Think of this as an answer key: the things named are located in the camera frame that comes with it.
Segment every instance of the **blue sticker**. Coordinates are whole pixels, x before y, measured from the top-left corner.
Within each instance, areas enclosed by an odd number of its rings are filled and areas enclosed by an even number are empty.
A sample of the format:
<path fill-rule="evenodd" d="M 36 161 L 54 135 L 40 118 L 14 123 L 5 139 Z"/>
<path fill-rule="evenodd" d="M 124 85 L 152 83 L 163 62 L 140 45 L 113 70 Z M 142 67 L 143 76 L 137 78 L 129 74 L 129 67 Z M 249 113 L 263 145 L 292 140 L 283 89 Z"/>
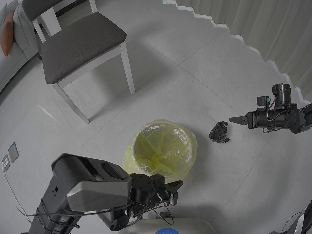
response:
<path fill-rule="evenodd" d="M 179 232 L 177 232 L 175 229 L 163 228 L 158 232 L 156 232 L 155 234 L 179 234 Z"/>

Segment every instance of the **crumpled black bag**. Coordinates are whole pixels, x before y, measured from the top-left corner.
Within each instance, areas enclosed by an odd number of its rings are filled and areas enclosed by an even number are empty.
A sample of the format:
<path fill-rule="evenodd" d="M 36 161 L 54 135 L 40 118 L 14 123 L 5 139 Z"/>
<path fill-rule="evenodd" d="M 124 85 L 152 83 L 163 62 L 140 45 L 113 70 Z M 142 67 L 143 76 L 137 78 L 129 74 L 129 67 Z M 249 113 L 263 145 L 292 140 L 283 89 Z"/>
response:
<path fill-rule="evenodd" d="M 216 143 L 227 143 L 230 139 L 227 138 L 228 122 L 220 121 L 213 129 L 211 129 L 209 138 Z"/>

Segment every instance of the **beige curtain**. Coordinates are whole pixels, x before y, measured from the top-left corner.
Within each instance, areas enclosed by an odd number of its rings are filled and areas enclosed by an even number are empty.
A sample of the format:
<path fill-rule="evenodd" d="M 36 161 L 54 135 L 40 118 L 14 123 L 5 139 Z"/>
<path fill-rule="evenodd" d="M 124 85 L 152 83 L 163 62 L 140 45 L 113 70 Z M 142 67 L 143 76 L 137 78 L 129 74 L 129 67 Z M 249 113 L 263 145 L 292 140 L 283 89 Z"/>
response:
<path fill-rule="evenodd" d="M 176 0 L 241 35 L 312 101 L 312 0 Z"/>

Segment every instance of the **black baseboard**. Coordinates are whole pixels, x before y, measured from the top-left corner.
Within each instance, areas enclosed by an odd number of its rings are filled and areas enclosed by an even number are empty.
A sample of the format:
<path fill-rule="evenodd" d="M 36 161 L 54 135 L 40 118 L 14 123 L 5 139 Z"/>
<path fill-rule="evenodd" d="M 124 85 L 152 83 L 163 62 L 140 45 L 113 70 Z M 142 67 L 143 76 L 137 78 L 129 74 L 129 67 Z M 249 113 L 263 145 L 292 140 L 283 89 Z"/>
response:
<path fill-rule="evenodd" d="M 66 13 L 67 11 L 71 10 L 72 8 L 78 6 L 79 4 L 82 4 L 83 2 L 88 1 L 88 0 L 77 0 L 75 2 L 72 2 L 71 4 L 65 6 L 64 8 L 60 9 L 59 11 L 55 12 L 55 15 L 57 16 L 57 18 L 61 15 L 63 15 L 64 13 Z"/>

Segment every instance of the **gray sofa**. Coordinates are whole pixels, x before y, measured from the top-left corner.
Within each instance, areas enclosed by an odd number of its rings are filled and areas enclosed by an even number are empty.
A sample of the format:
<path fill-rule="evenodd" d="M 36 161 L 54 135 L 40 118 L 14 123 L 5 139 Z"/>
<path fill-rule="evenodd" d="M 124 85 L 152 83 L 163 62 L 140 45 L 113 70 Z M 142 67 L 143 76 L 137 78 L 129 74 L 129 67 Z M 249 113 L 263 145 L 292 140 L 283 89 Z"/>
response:
<path fill-rule="evenodd" d="M 38 54 L 38 43 L 33 30 L 33 25 L 27 19 L 22 4 L 17 0 L 7 6 L 4 15 L 13 12 L 13 45 L 9 55 L 6 57 L 0 49 L 0 92 L 12 77 L 25 65 L 31 58 Z M 0 33 L 3 28 L 3 14 L 0 15 Z"/>

